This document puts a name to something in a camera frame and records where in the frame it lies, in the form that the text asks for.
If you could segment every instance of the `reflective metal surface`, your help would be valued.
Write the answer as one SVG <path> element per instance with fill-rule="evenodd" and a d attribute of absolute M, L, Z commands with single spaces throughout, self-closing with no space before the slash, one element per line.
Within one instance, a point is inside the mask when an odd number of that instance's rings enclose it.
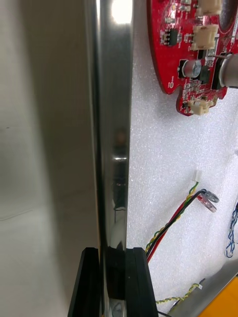
<path fill-rule="evenodd" d="M 126 316 L 108 286 L 108 248 L 126 249 L 133 0 L 85 0 L 104 316 Z"/>
<path fill-rule="evenodd" d="M 170 315 L 172 317 L 199 316 L 237 273 L 238 260 L 226 263 L 219 272 L 201 282 L 202 290 L 196 288 L 185 301 L 174 307 Z"/>

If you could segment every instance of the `yellow wire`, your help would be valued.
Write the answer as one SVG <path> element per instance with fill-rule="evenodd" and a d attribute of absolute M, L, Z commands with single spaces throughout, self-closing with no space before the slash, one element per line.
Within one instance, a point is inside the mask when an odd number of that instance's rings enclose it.
<path fill-rule="evenodd" d="M 170 301 L 184 301 L 186 298 L 189 297 L 189 295 L 191 294 L 191 292 L 196 288 L 196 287 L 199 287 L 200 285 L 195 283 L 193 284 L 190 289 L 188 290 L 188 292 L 184 295 L 184 297 L 169 297 L 169 298 L 166 298 L 166 299 L 162 299 L 160 301 L 156 301 L 156 304 L 162 304 L 162 303 L 167 303 L 167 302 L 170 302 Z"/>
<path fill-rule="evenodd" d="M 198 182 L 196 182 L 195 186 L 193 186 L 190 191 L 189 191 L 189 194 L 188 196 L 186 197 L 186 200 L 185 200 L 185 204 L 189 201 L 189 199 L 193 196 L 194 192 L 196 191 L 196 187 L 198 185 Z M 148 252 L 149 248 L 150 248 L 150 245 L 151 243 L 157 238 L 157 236 L 161 233 L 162 230 L 164 230 L 165 227 L 161 228 L 159 231 L 157 231 L 155 234 L 154 234 L 154 237 L 150 240 L 150 242 L 147 244 L 146 246 L 146 249 L 145 249 L 145 253 Z"/>

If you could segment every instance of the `white textured board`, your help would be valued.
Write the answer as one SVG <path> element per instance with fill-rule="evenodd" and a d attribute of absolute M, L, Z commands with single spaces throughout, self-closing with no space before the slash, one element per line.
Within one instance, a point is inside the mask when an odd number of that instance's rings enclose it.
<path fill-rule="evenodd" d="M 238 91 L 229 90 L 202 117 L 177 113 L 177 96 L 165 95 L 160 89 L 150 54 L 146 1 L 137 0 L 128 247 L 145 248 L 170 220 L 194 185 L 196 168 L 202 170 L 198 188 L 220 198 L 217 213 L 197 200 L 167 232 L 149 263 L 157 300 L 183 296 L 193 283 L 221 269 L 227 261 L 224 250 L 238 198 Z M 160 305 L 160 309 L 167 311 L 172 304 Z"/>

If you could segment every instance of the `metal terminal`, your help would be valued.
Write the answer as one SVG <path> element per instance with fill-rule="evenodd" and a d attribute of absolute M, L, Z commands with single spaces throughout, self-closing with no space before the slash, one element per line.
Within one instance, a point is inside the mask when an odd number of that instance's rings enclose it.
<path fill-rule="evenodd" d="M 207 191 L 205 196 L 213 203 L 217 204 L 220 201 L 220 199 L 212 192 Z"/>
<path fill-rule="evenodd" d="M 217 211 L 216 207 L 208 200 L 205 194 L 201 194 L 198 196 L 198 200 L 203 204 L 207 209 L 211 212 L 215 213 Z"/>

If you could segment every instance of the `metal cylinder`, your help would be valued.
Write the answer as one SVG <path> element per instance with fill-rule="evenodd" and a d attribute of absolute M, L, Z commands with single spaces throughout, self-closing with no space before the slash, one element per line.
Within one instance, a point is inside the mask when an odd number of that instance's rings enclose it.
<path fill-rule="evenodd" d="M 219 79 L 222 87 L 238 88 L 238 54 L 230 54 L 220 69 Z"/>
<path fill-rule="evenodd" d="M 202 64 L 200 60 L 187 60 L 182 67 L 184 77 L 196 78 L 200 75 Z"/>

